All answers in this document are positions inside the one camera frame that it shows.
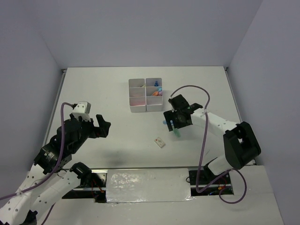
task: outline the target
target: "white tabletop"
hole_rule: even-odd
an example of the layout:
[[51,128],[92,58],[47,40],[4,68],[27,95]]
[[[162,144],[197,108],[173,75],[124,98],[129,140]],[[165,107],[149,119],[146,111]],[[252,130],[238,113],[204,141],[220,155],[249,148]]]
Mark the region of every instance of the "white tabletop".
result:
[[[128,79],[161,77],[164,108],[161,112],[131,113]],[[238,112],[223,67],[89,67],[68,68],[48,140],[60,126],[62,102],[88,101],[92,104],[90,117],[103,115],[112,123],[107,138],[88,139],[74,154],[65,168],[83,162],[90,168],[139,168],[198,166],[203,129],[188,126],[180,129],[181,137],[168,132],[162,123],[163,112],[170,110],[170,94],[182,85],[205,88],[211,96],[208,110],[227,120],[239,122]],[[179,91],[187,101],[204,105],[205,93],[196,88]],[[66,107],[65,119],[71,113]],[[160,137],[162,149],[154,140]],[[223,140],[209,134],[203,163],[224,153]]]
[[[283,225],[282,218],[263,166],[245,166],[245,199],[234,205],[216,196],[198,196],[183,202],[94,203],[92,199],[58,201],[46,224],[52,225]],[[236,201],[243,192],[243,182],[230,172]],[[41,224],[47,213],[38,221]]]

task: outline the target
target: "gray wall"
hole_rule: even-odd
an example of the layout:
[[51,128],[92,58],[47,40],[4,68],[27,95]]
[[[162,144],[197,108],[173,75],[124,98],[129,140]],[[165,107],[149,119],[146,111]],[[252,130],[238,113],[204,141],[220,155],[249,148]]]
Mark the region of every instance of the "gray wall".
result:
[[230,66],[286,225],[300,224],[300,1],[264,0]]
[[23,1],[59,66],[228,66],[262,0]]
[[3,196],[17,190],[42,146],[61,71],[18,1],[1,2],[0,33]]

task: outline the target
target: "purple cable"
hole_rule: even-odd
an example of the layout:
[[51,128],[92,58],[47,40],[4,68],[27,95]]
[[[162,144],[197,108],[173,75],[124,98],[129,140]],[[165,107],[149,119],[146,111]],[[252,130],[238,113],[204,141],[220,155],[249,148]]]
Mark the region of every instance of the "purple cable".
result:
[[[44,184],[56,172],[56,170],[58,169],[58,167],[60,165],[61,158],[62,158],[62,153],[64,151],[64,145],[65,145],[65,124],[64,124],[64,106],[65,105],[68,105],[68,106],[72,107],[72,105],[70,103],[67,103],[67,102],[64,102],[64,103],[61,104],[61,108],[60,108],[61,144],[60,144],[60,155],[58,157],[57,163],[56,163],[55,167],[53,168],[53,170],[51,171],[51,173],[49,173],[49,175],[46,176],[40,183],[38,183],[38,184],[36,184],[32,187],[29,187],[27,189],[22,190],[21,191],[22,193],[31,191],[31,190],[37,188],[38,186]],[[17,193],[13,193],[13,194],[10,194],[10,195],[7,195],[7,196],[3,196],[3,197],[0,198],[0,201],[3,200],[3,199],[6,199],[6,198],[14,197],[16,195],[17,195]]]
[[54,207],[55,203],[51,206],[51,208],[49,209],[48,213],[47,213],[47,216],[45,217],[44,221],[42,222],[41,225],[44,225],[44,223],[47,221],[51,211],[53,210],[53,207]]
[[[205,187],[201,188],[201,190],[199,189],[199,179],[200,179],[200,172],[201,172],[201,166],[202,166],[202,161],[203,161],[203,156],[204,156],[204,149],[205,149],[205,143],[206,143],[206,137],[207,137],[207,132],[208,132],[208,115],[207,115],[207,106],[210,102],[210,94],[208,93],[207,90],[205,90],[204,88],[202,87],[199,87],[199,86],[195,86],[195,85],[185,85],[185,86],[182,86],[178,89],[176,89],[170,97],[172,97],[177,91],[179,91],[180,89],[182,88],[186,88],[186,87],[194,87],[194,88],[199,88],[201,90],[203,90],[206,94],[207,94],[207,102],[204,106],[204,112],[205,112],[205,129],[204,129],[204,136],[203,136],[203,142],[202,142],[202,147],[201,147],[201,154],[200,154],[200,160],[199,160],[199,166],[198,166],[198,170],[197,170],[197,177],[196,177],[196,191],[198,193],[202,193],[203,191],[205,191],[211,184],[213,184],[214,182],[216,182],[218,179],[220,179],[221,177],[223,177],[224,175],[226,175],[227,173],[229,173],[231,170],[227,170],[223,173],[221,173],[220,175],[218,175],[215,179],[213,179],[209,184],[207,184]],[[244,194],[242,195],[242,197],[235,201],[235,202],[228,202],[226,200],[224,200],[222,197],[221,197],[221,193],[225,190],[225,189],[228,189],[229,187],[225,187],[223,188],[222,190],[220,190],[219,192],[219,197],[220,199],[225,202],[225,203],[228,203],[228,204],[236,204],[236,203],[239,203],[240,201],[242,201],[246,195],[246,192],[247,192],[247,183],[246,183],[246,180],[244,178],[244,176],[240,173],[240,171],[236,170],[236,169],[232,169],[232,170],[235,170],[236,172],[239,173],[239,175],[242,177],[243,181],[244,181],[244,184],[245,184],[245,190],[244,190]]]

